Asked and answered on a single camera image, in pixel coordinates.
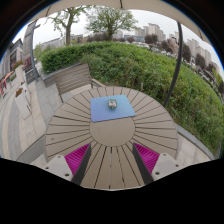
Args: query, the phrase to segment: blue paper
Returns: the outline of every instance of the blue paper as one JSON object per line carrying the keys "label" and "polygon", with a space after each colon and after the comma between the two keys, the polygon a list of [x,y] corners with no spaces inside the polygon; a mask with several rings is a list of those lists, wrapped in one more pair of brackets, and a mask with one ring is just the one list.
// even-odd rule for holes
{"label": "blue paper", "polygon": [[[110,109],[108,107],[109,99],[117,101],[117,108]],[[92,122],[135,116],[135,111],[125,95],[92,98],[90,100],[90,108]]]}

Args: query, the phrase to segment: pole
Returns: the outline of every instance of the pole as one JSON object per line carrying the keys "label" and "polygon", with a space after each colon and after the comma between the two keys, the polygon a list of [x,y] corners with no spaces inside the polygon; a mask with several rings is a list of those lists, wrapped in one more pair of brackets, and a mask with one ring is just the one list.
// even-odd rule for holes
{"label": "pole", "polygon": [[31,35],[31,38],[30,38],[30,58],[31,58],[31,63],[32,63],[32,67],[33,67],[33,73],[34,73],[34,76],[35,76],[35,79],[36,79],[36,82],[38,82],[38,73],[37,73],[37,70],[36,70],[36,67],[35,67],[35,63],[34,63],[34,59],[33,59],[33,33],[34,33],[34,29],[40,27],[40,25],[38,26],[34,26],[30,35]]}
{"label": "pole", "polygon": [[174,75],[173,75],[173,80],[172,80],[172,83],[170,85],[170,89],[169,89],[169,92],[166,96],[166,100],[163,104],[163,106],[166,108],[167,106],[167,103],[170,99],[170,96],[173,92],[173,89],[174,89],[174,86],[176,84],[176,81],[177,81],[177,77],[178,77],[178,74],[179,74],[179,71],[180,71],[180,65],[181,65],[181,59],[182,59],[182,53],[183,53],[183,33],[182,33],[182,28],[181,28],[181,24],[177,22],[177,26],[178,26],[178,30],[179,30],[179,51],[178,51],[178,58],[177,58],[177,64],[176,64],[176,68],[175,68],[175,71],[174,71]]}

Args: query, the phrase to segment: white sky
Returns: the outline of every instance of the white sky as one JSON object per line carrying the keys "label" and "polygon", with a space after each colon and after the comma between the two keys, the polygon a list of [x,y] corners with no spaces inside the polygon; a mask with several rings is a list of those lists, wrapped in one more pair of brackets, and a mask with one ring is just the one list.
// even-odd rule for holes
{"label": "white sky", "polygon": [[[175,31],[178,32],[177,23],[173,19],[148,11],[142,11],[142,10],[129,10],[129,11],[131,11],[132,14],[134,15],[134,18],[138,20],[138,23],[136,24],[138,27],[143,28],[143,26],[147,26],[148,23],[158,24],[160,29],[166,34],[166,38],[169,38],[169,34],[175,34]],[[48,22],[45,25],[43,25],[45,22],[46,18],[39,19],[37,21],[37,25],[41,24],[41,26],[35,29],[34,31],[33,48],[35,48],[36,44],[38,44],[39,42],[43,43],[60,37],[60,32],[58,30],[54,31],[52,20],[49,19]],[[75,23],[72,25],[71,34],[75,35],[83,34],[84,36],[87,36],[88,33],[84,30],[85,24],[86,24],[86,17],[85,15],[82,14],[80,16],[79,23]],[[21,38],[23,42],[26,28],[27,25],[20,30],[20,32],[13,39],[13,43],[15,43],[15,41],[17,41],[19,38]],[[191,30],[189,30],[187,27],[183,25],[182,30],[183,30],[184,42],[187,42],[187,39],[191,40],[193,38],[199,42],[199,45],[203,49],[207,49],[211,53],[211,61],[215,62],[219,66],[219,73],[224,79],[223,66],[215,49],[210,44],[207,44],[206,42],[202,41],[196,34],[194,34]],[[123,31],[123,32],[124,34],[126,33],[134,34],[134,31],[133,32]]]}

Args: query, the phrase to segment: wooden chair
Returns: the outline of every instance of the wooden chair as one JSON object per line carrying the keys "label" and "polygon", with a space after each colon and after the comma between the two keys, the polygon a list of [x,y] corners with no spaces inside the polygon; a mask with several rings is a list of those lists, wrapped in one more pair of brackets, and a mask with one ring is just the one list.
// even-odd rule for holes
{"label": "wooden chair", "polygon": [[67,69],[63,69],[54,75],[54,79],[62,103],[64,103],[64,101],[61,95],[73,89],[85,86],[87,84],[91,84],[92,88],[93,85],[96,87],[101,87],[99,82],[92,80],[88,64],[78,64]]}

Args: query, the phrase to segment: round wooden table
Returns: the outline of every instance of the round wooden table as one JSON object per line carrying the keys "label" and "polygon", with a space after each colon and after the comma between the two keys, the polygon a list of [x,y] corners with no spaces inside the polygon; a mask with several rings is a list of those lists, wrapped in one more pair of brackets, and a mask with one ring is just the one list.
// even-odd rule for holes
{"label": "round wooden table", "polygon": [[[126,95],[136,115],[91,122],[90,99]],[[144,186],[133,142],[173,158],[177,131],[166,109],[150,96],[123,87],[93,88],[77,94],[54,114],[46,132],[49,161],[91,143],[91,157],[81,186],[97,189],[127,189]]]}

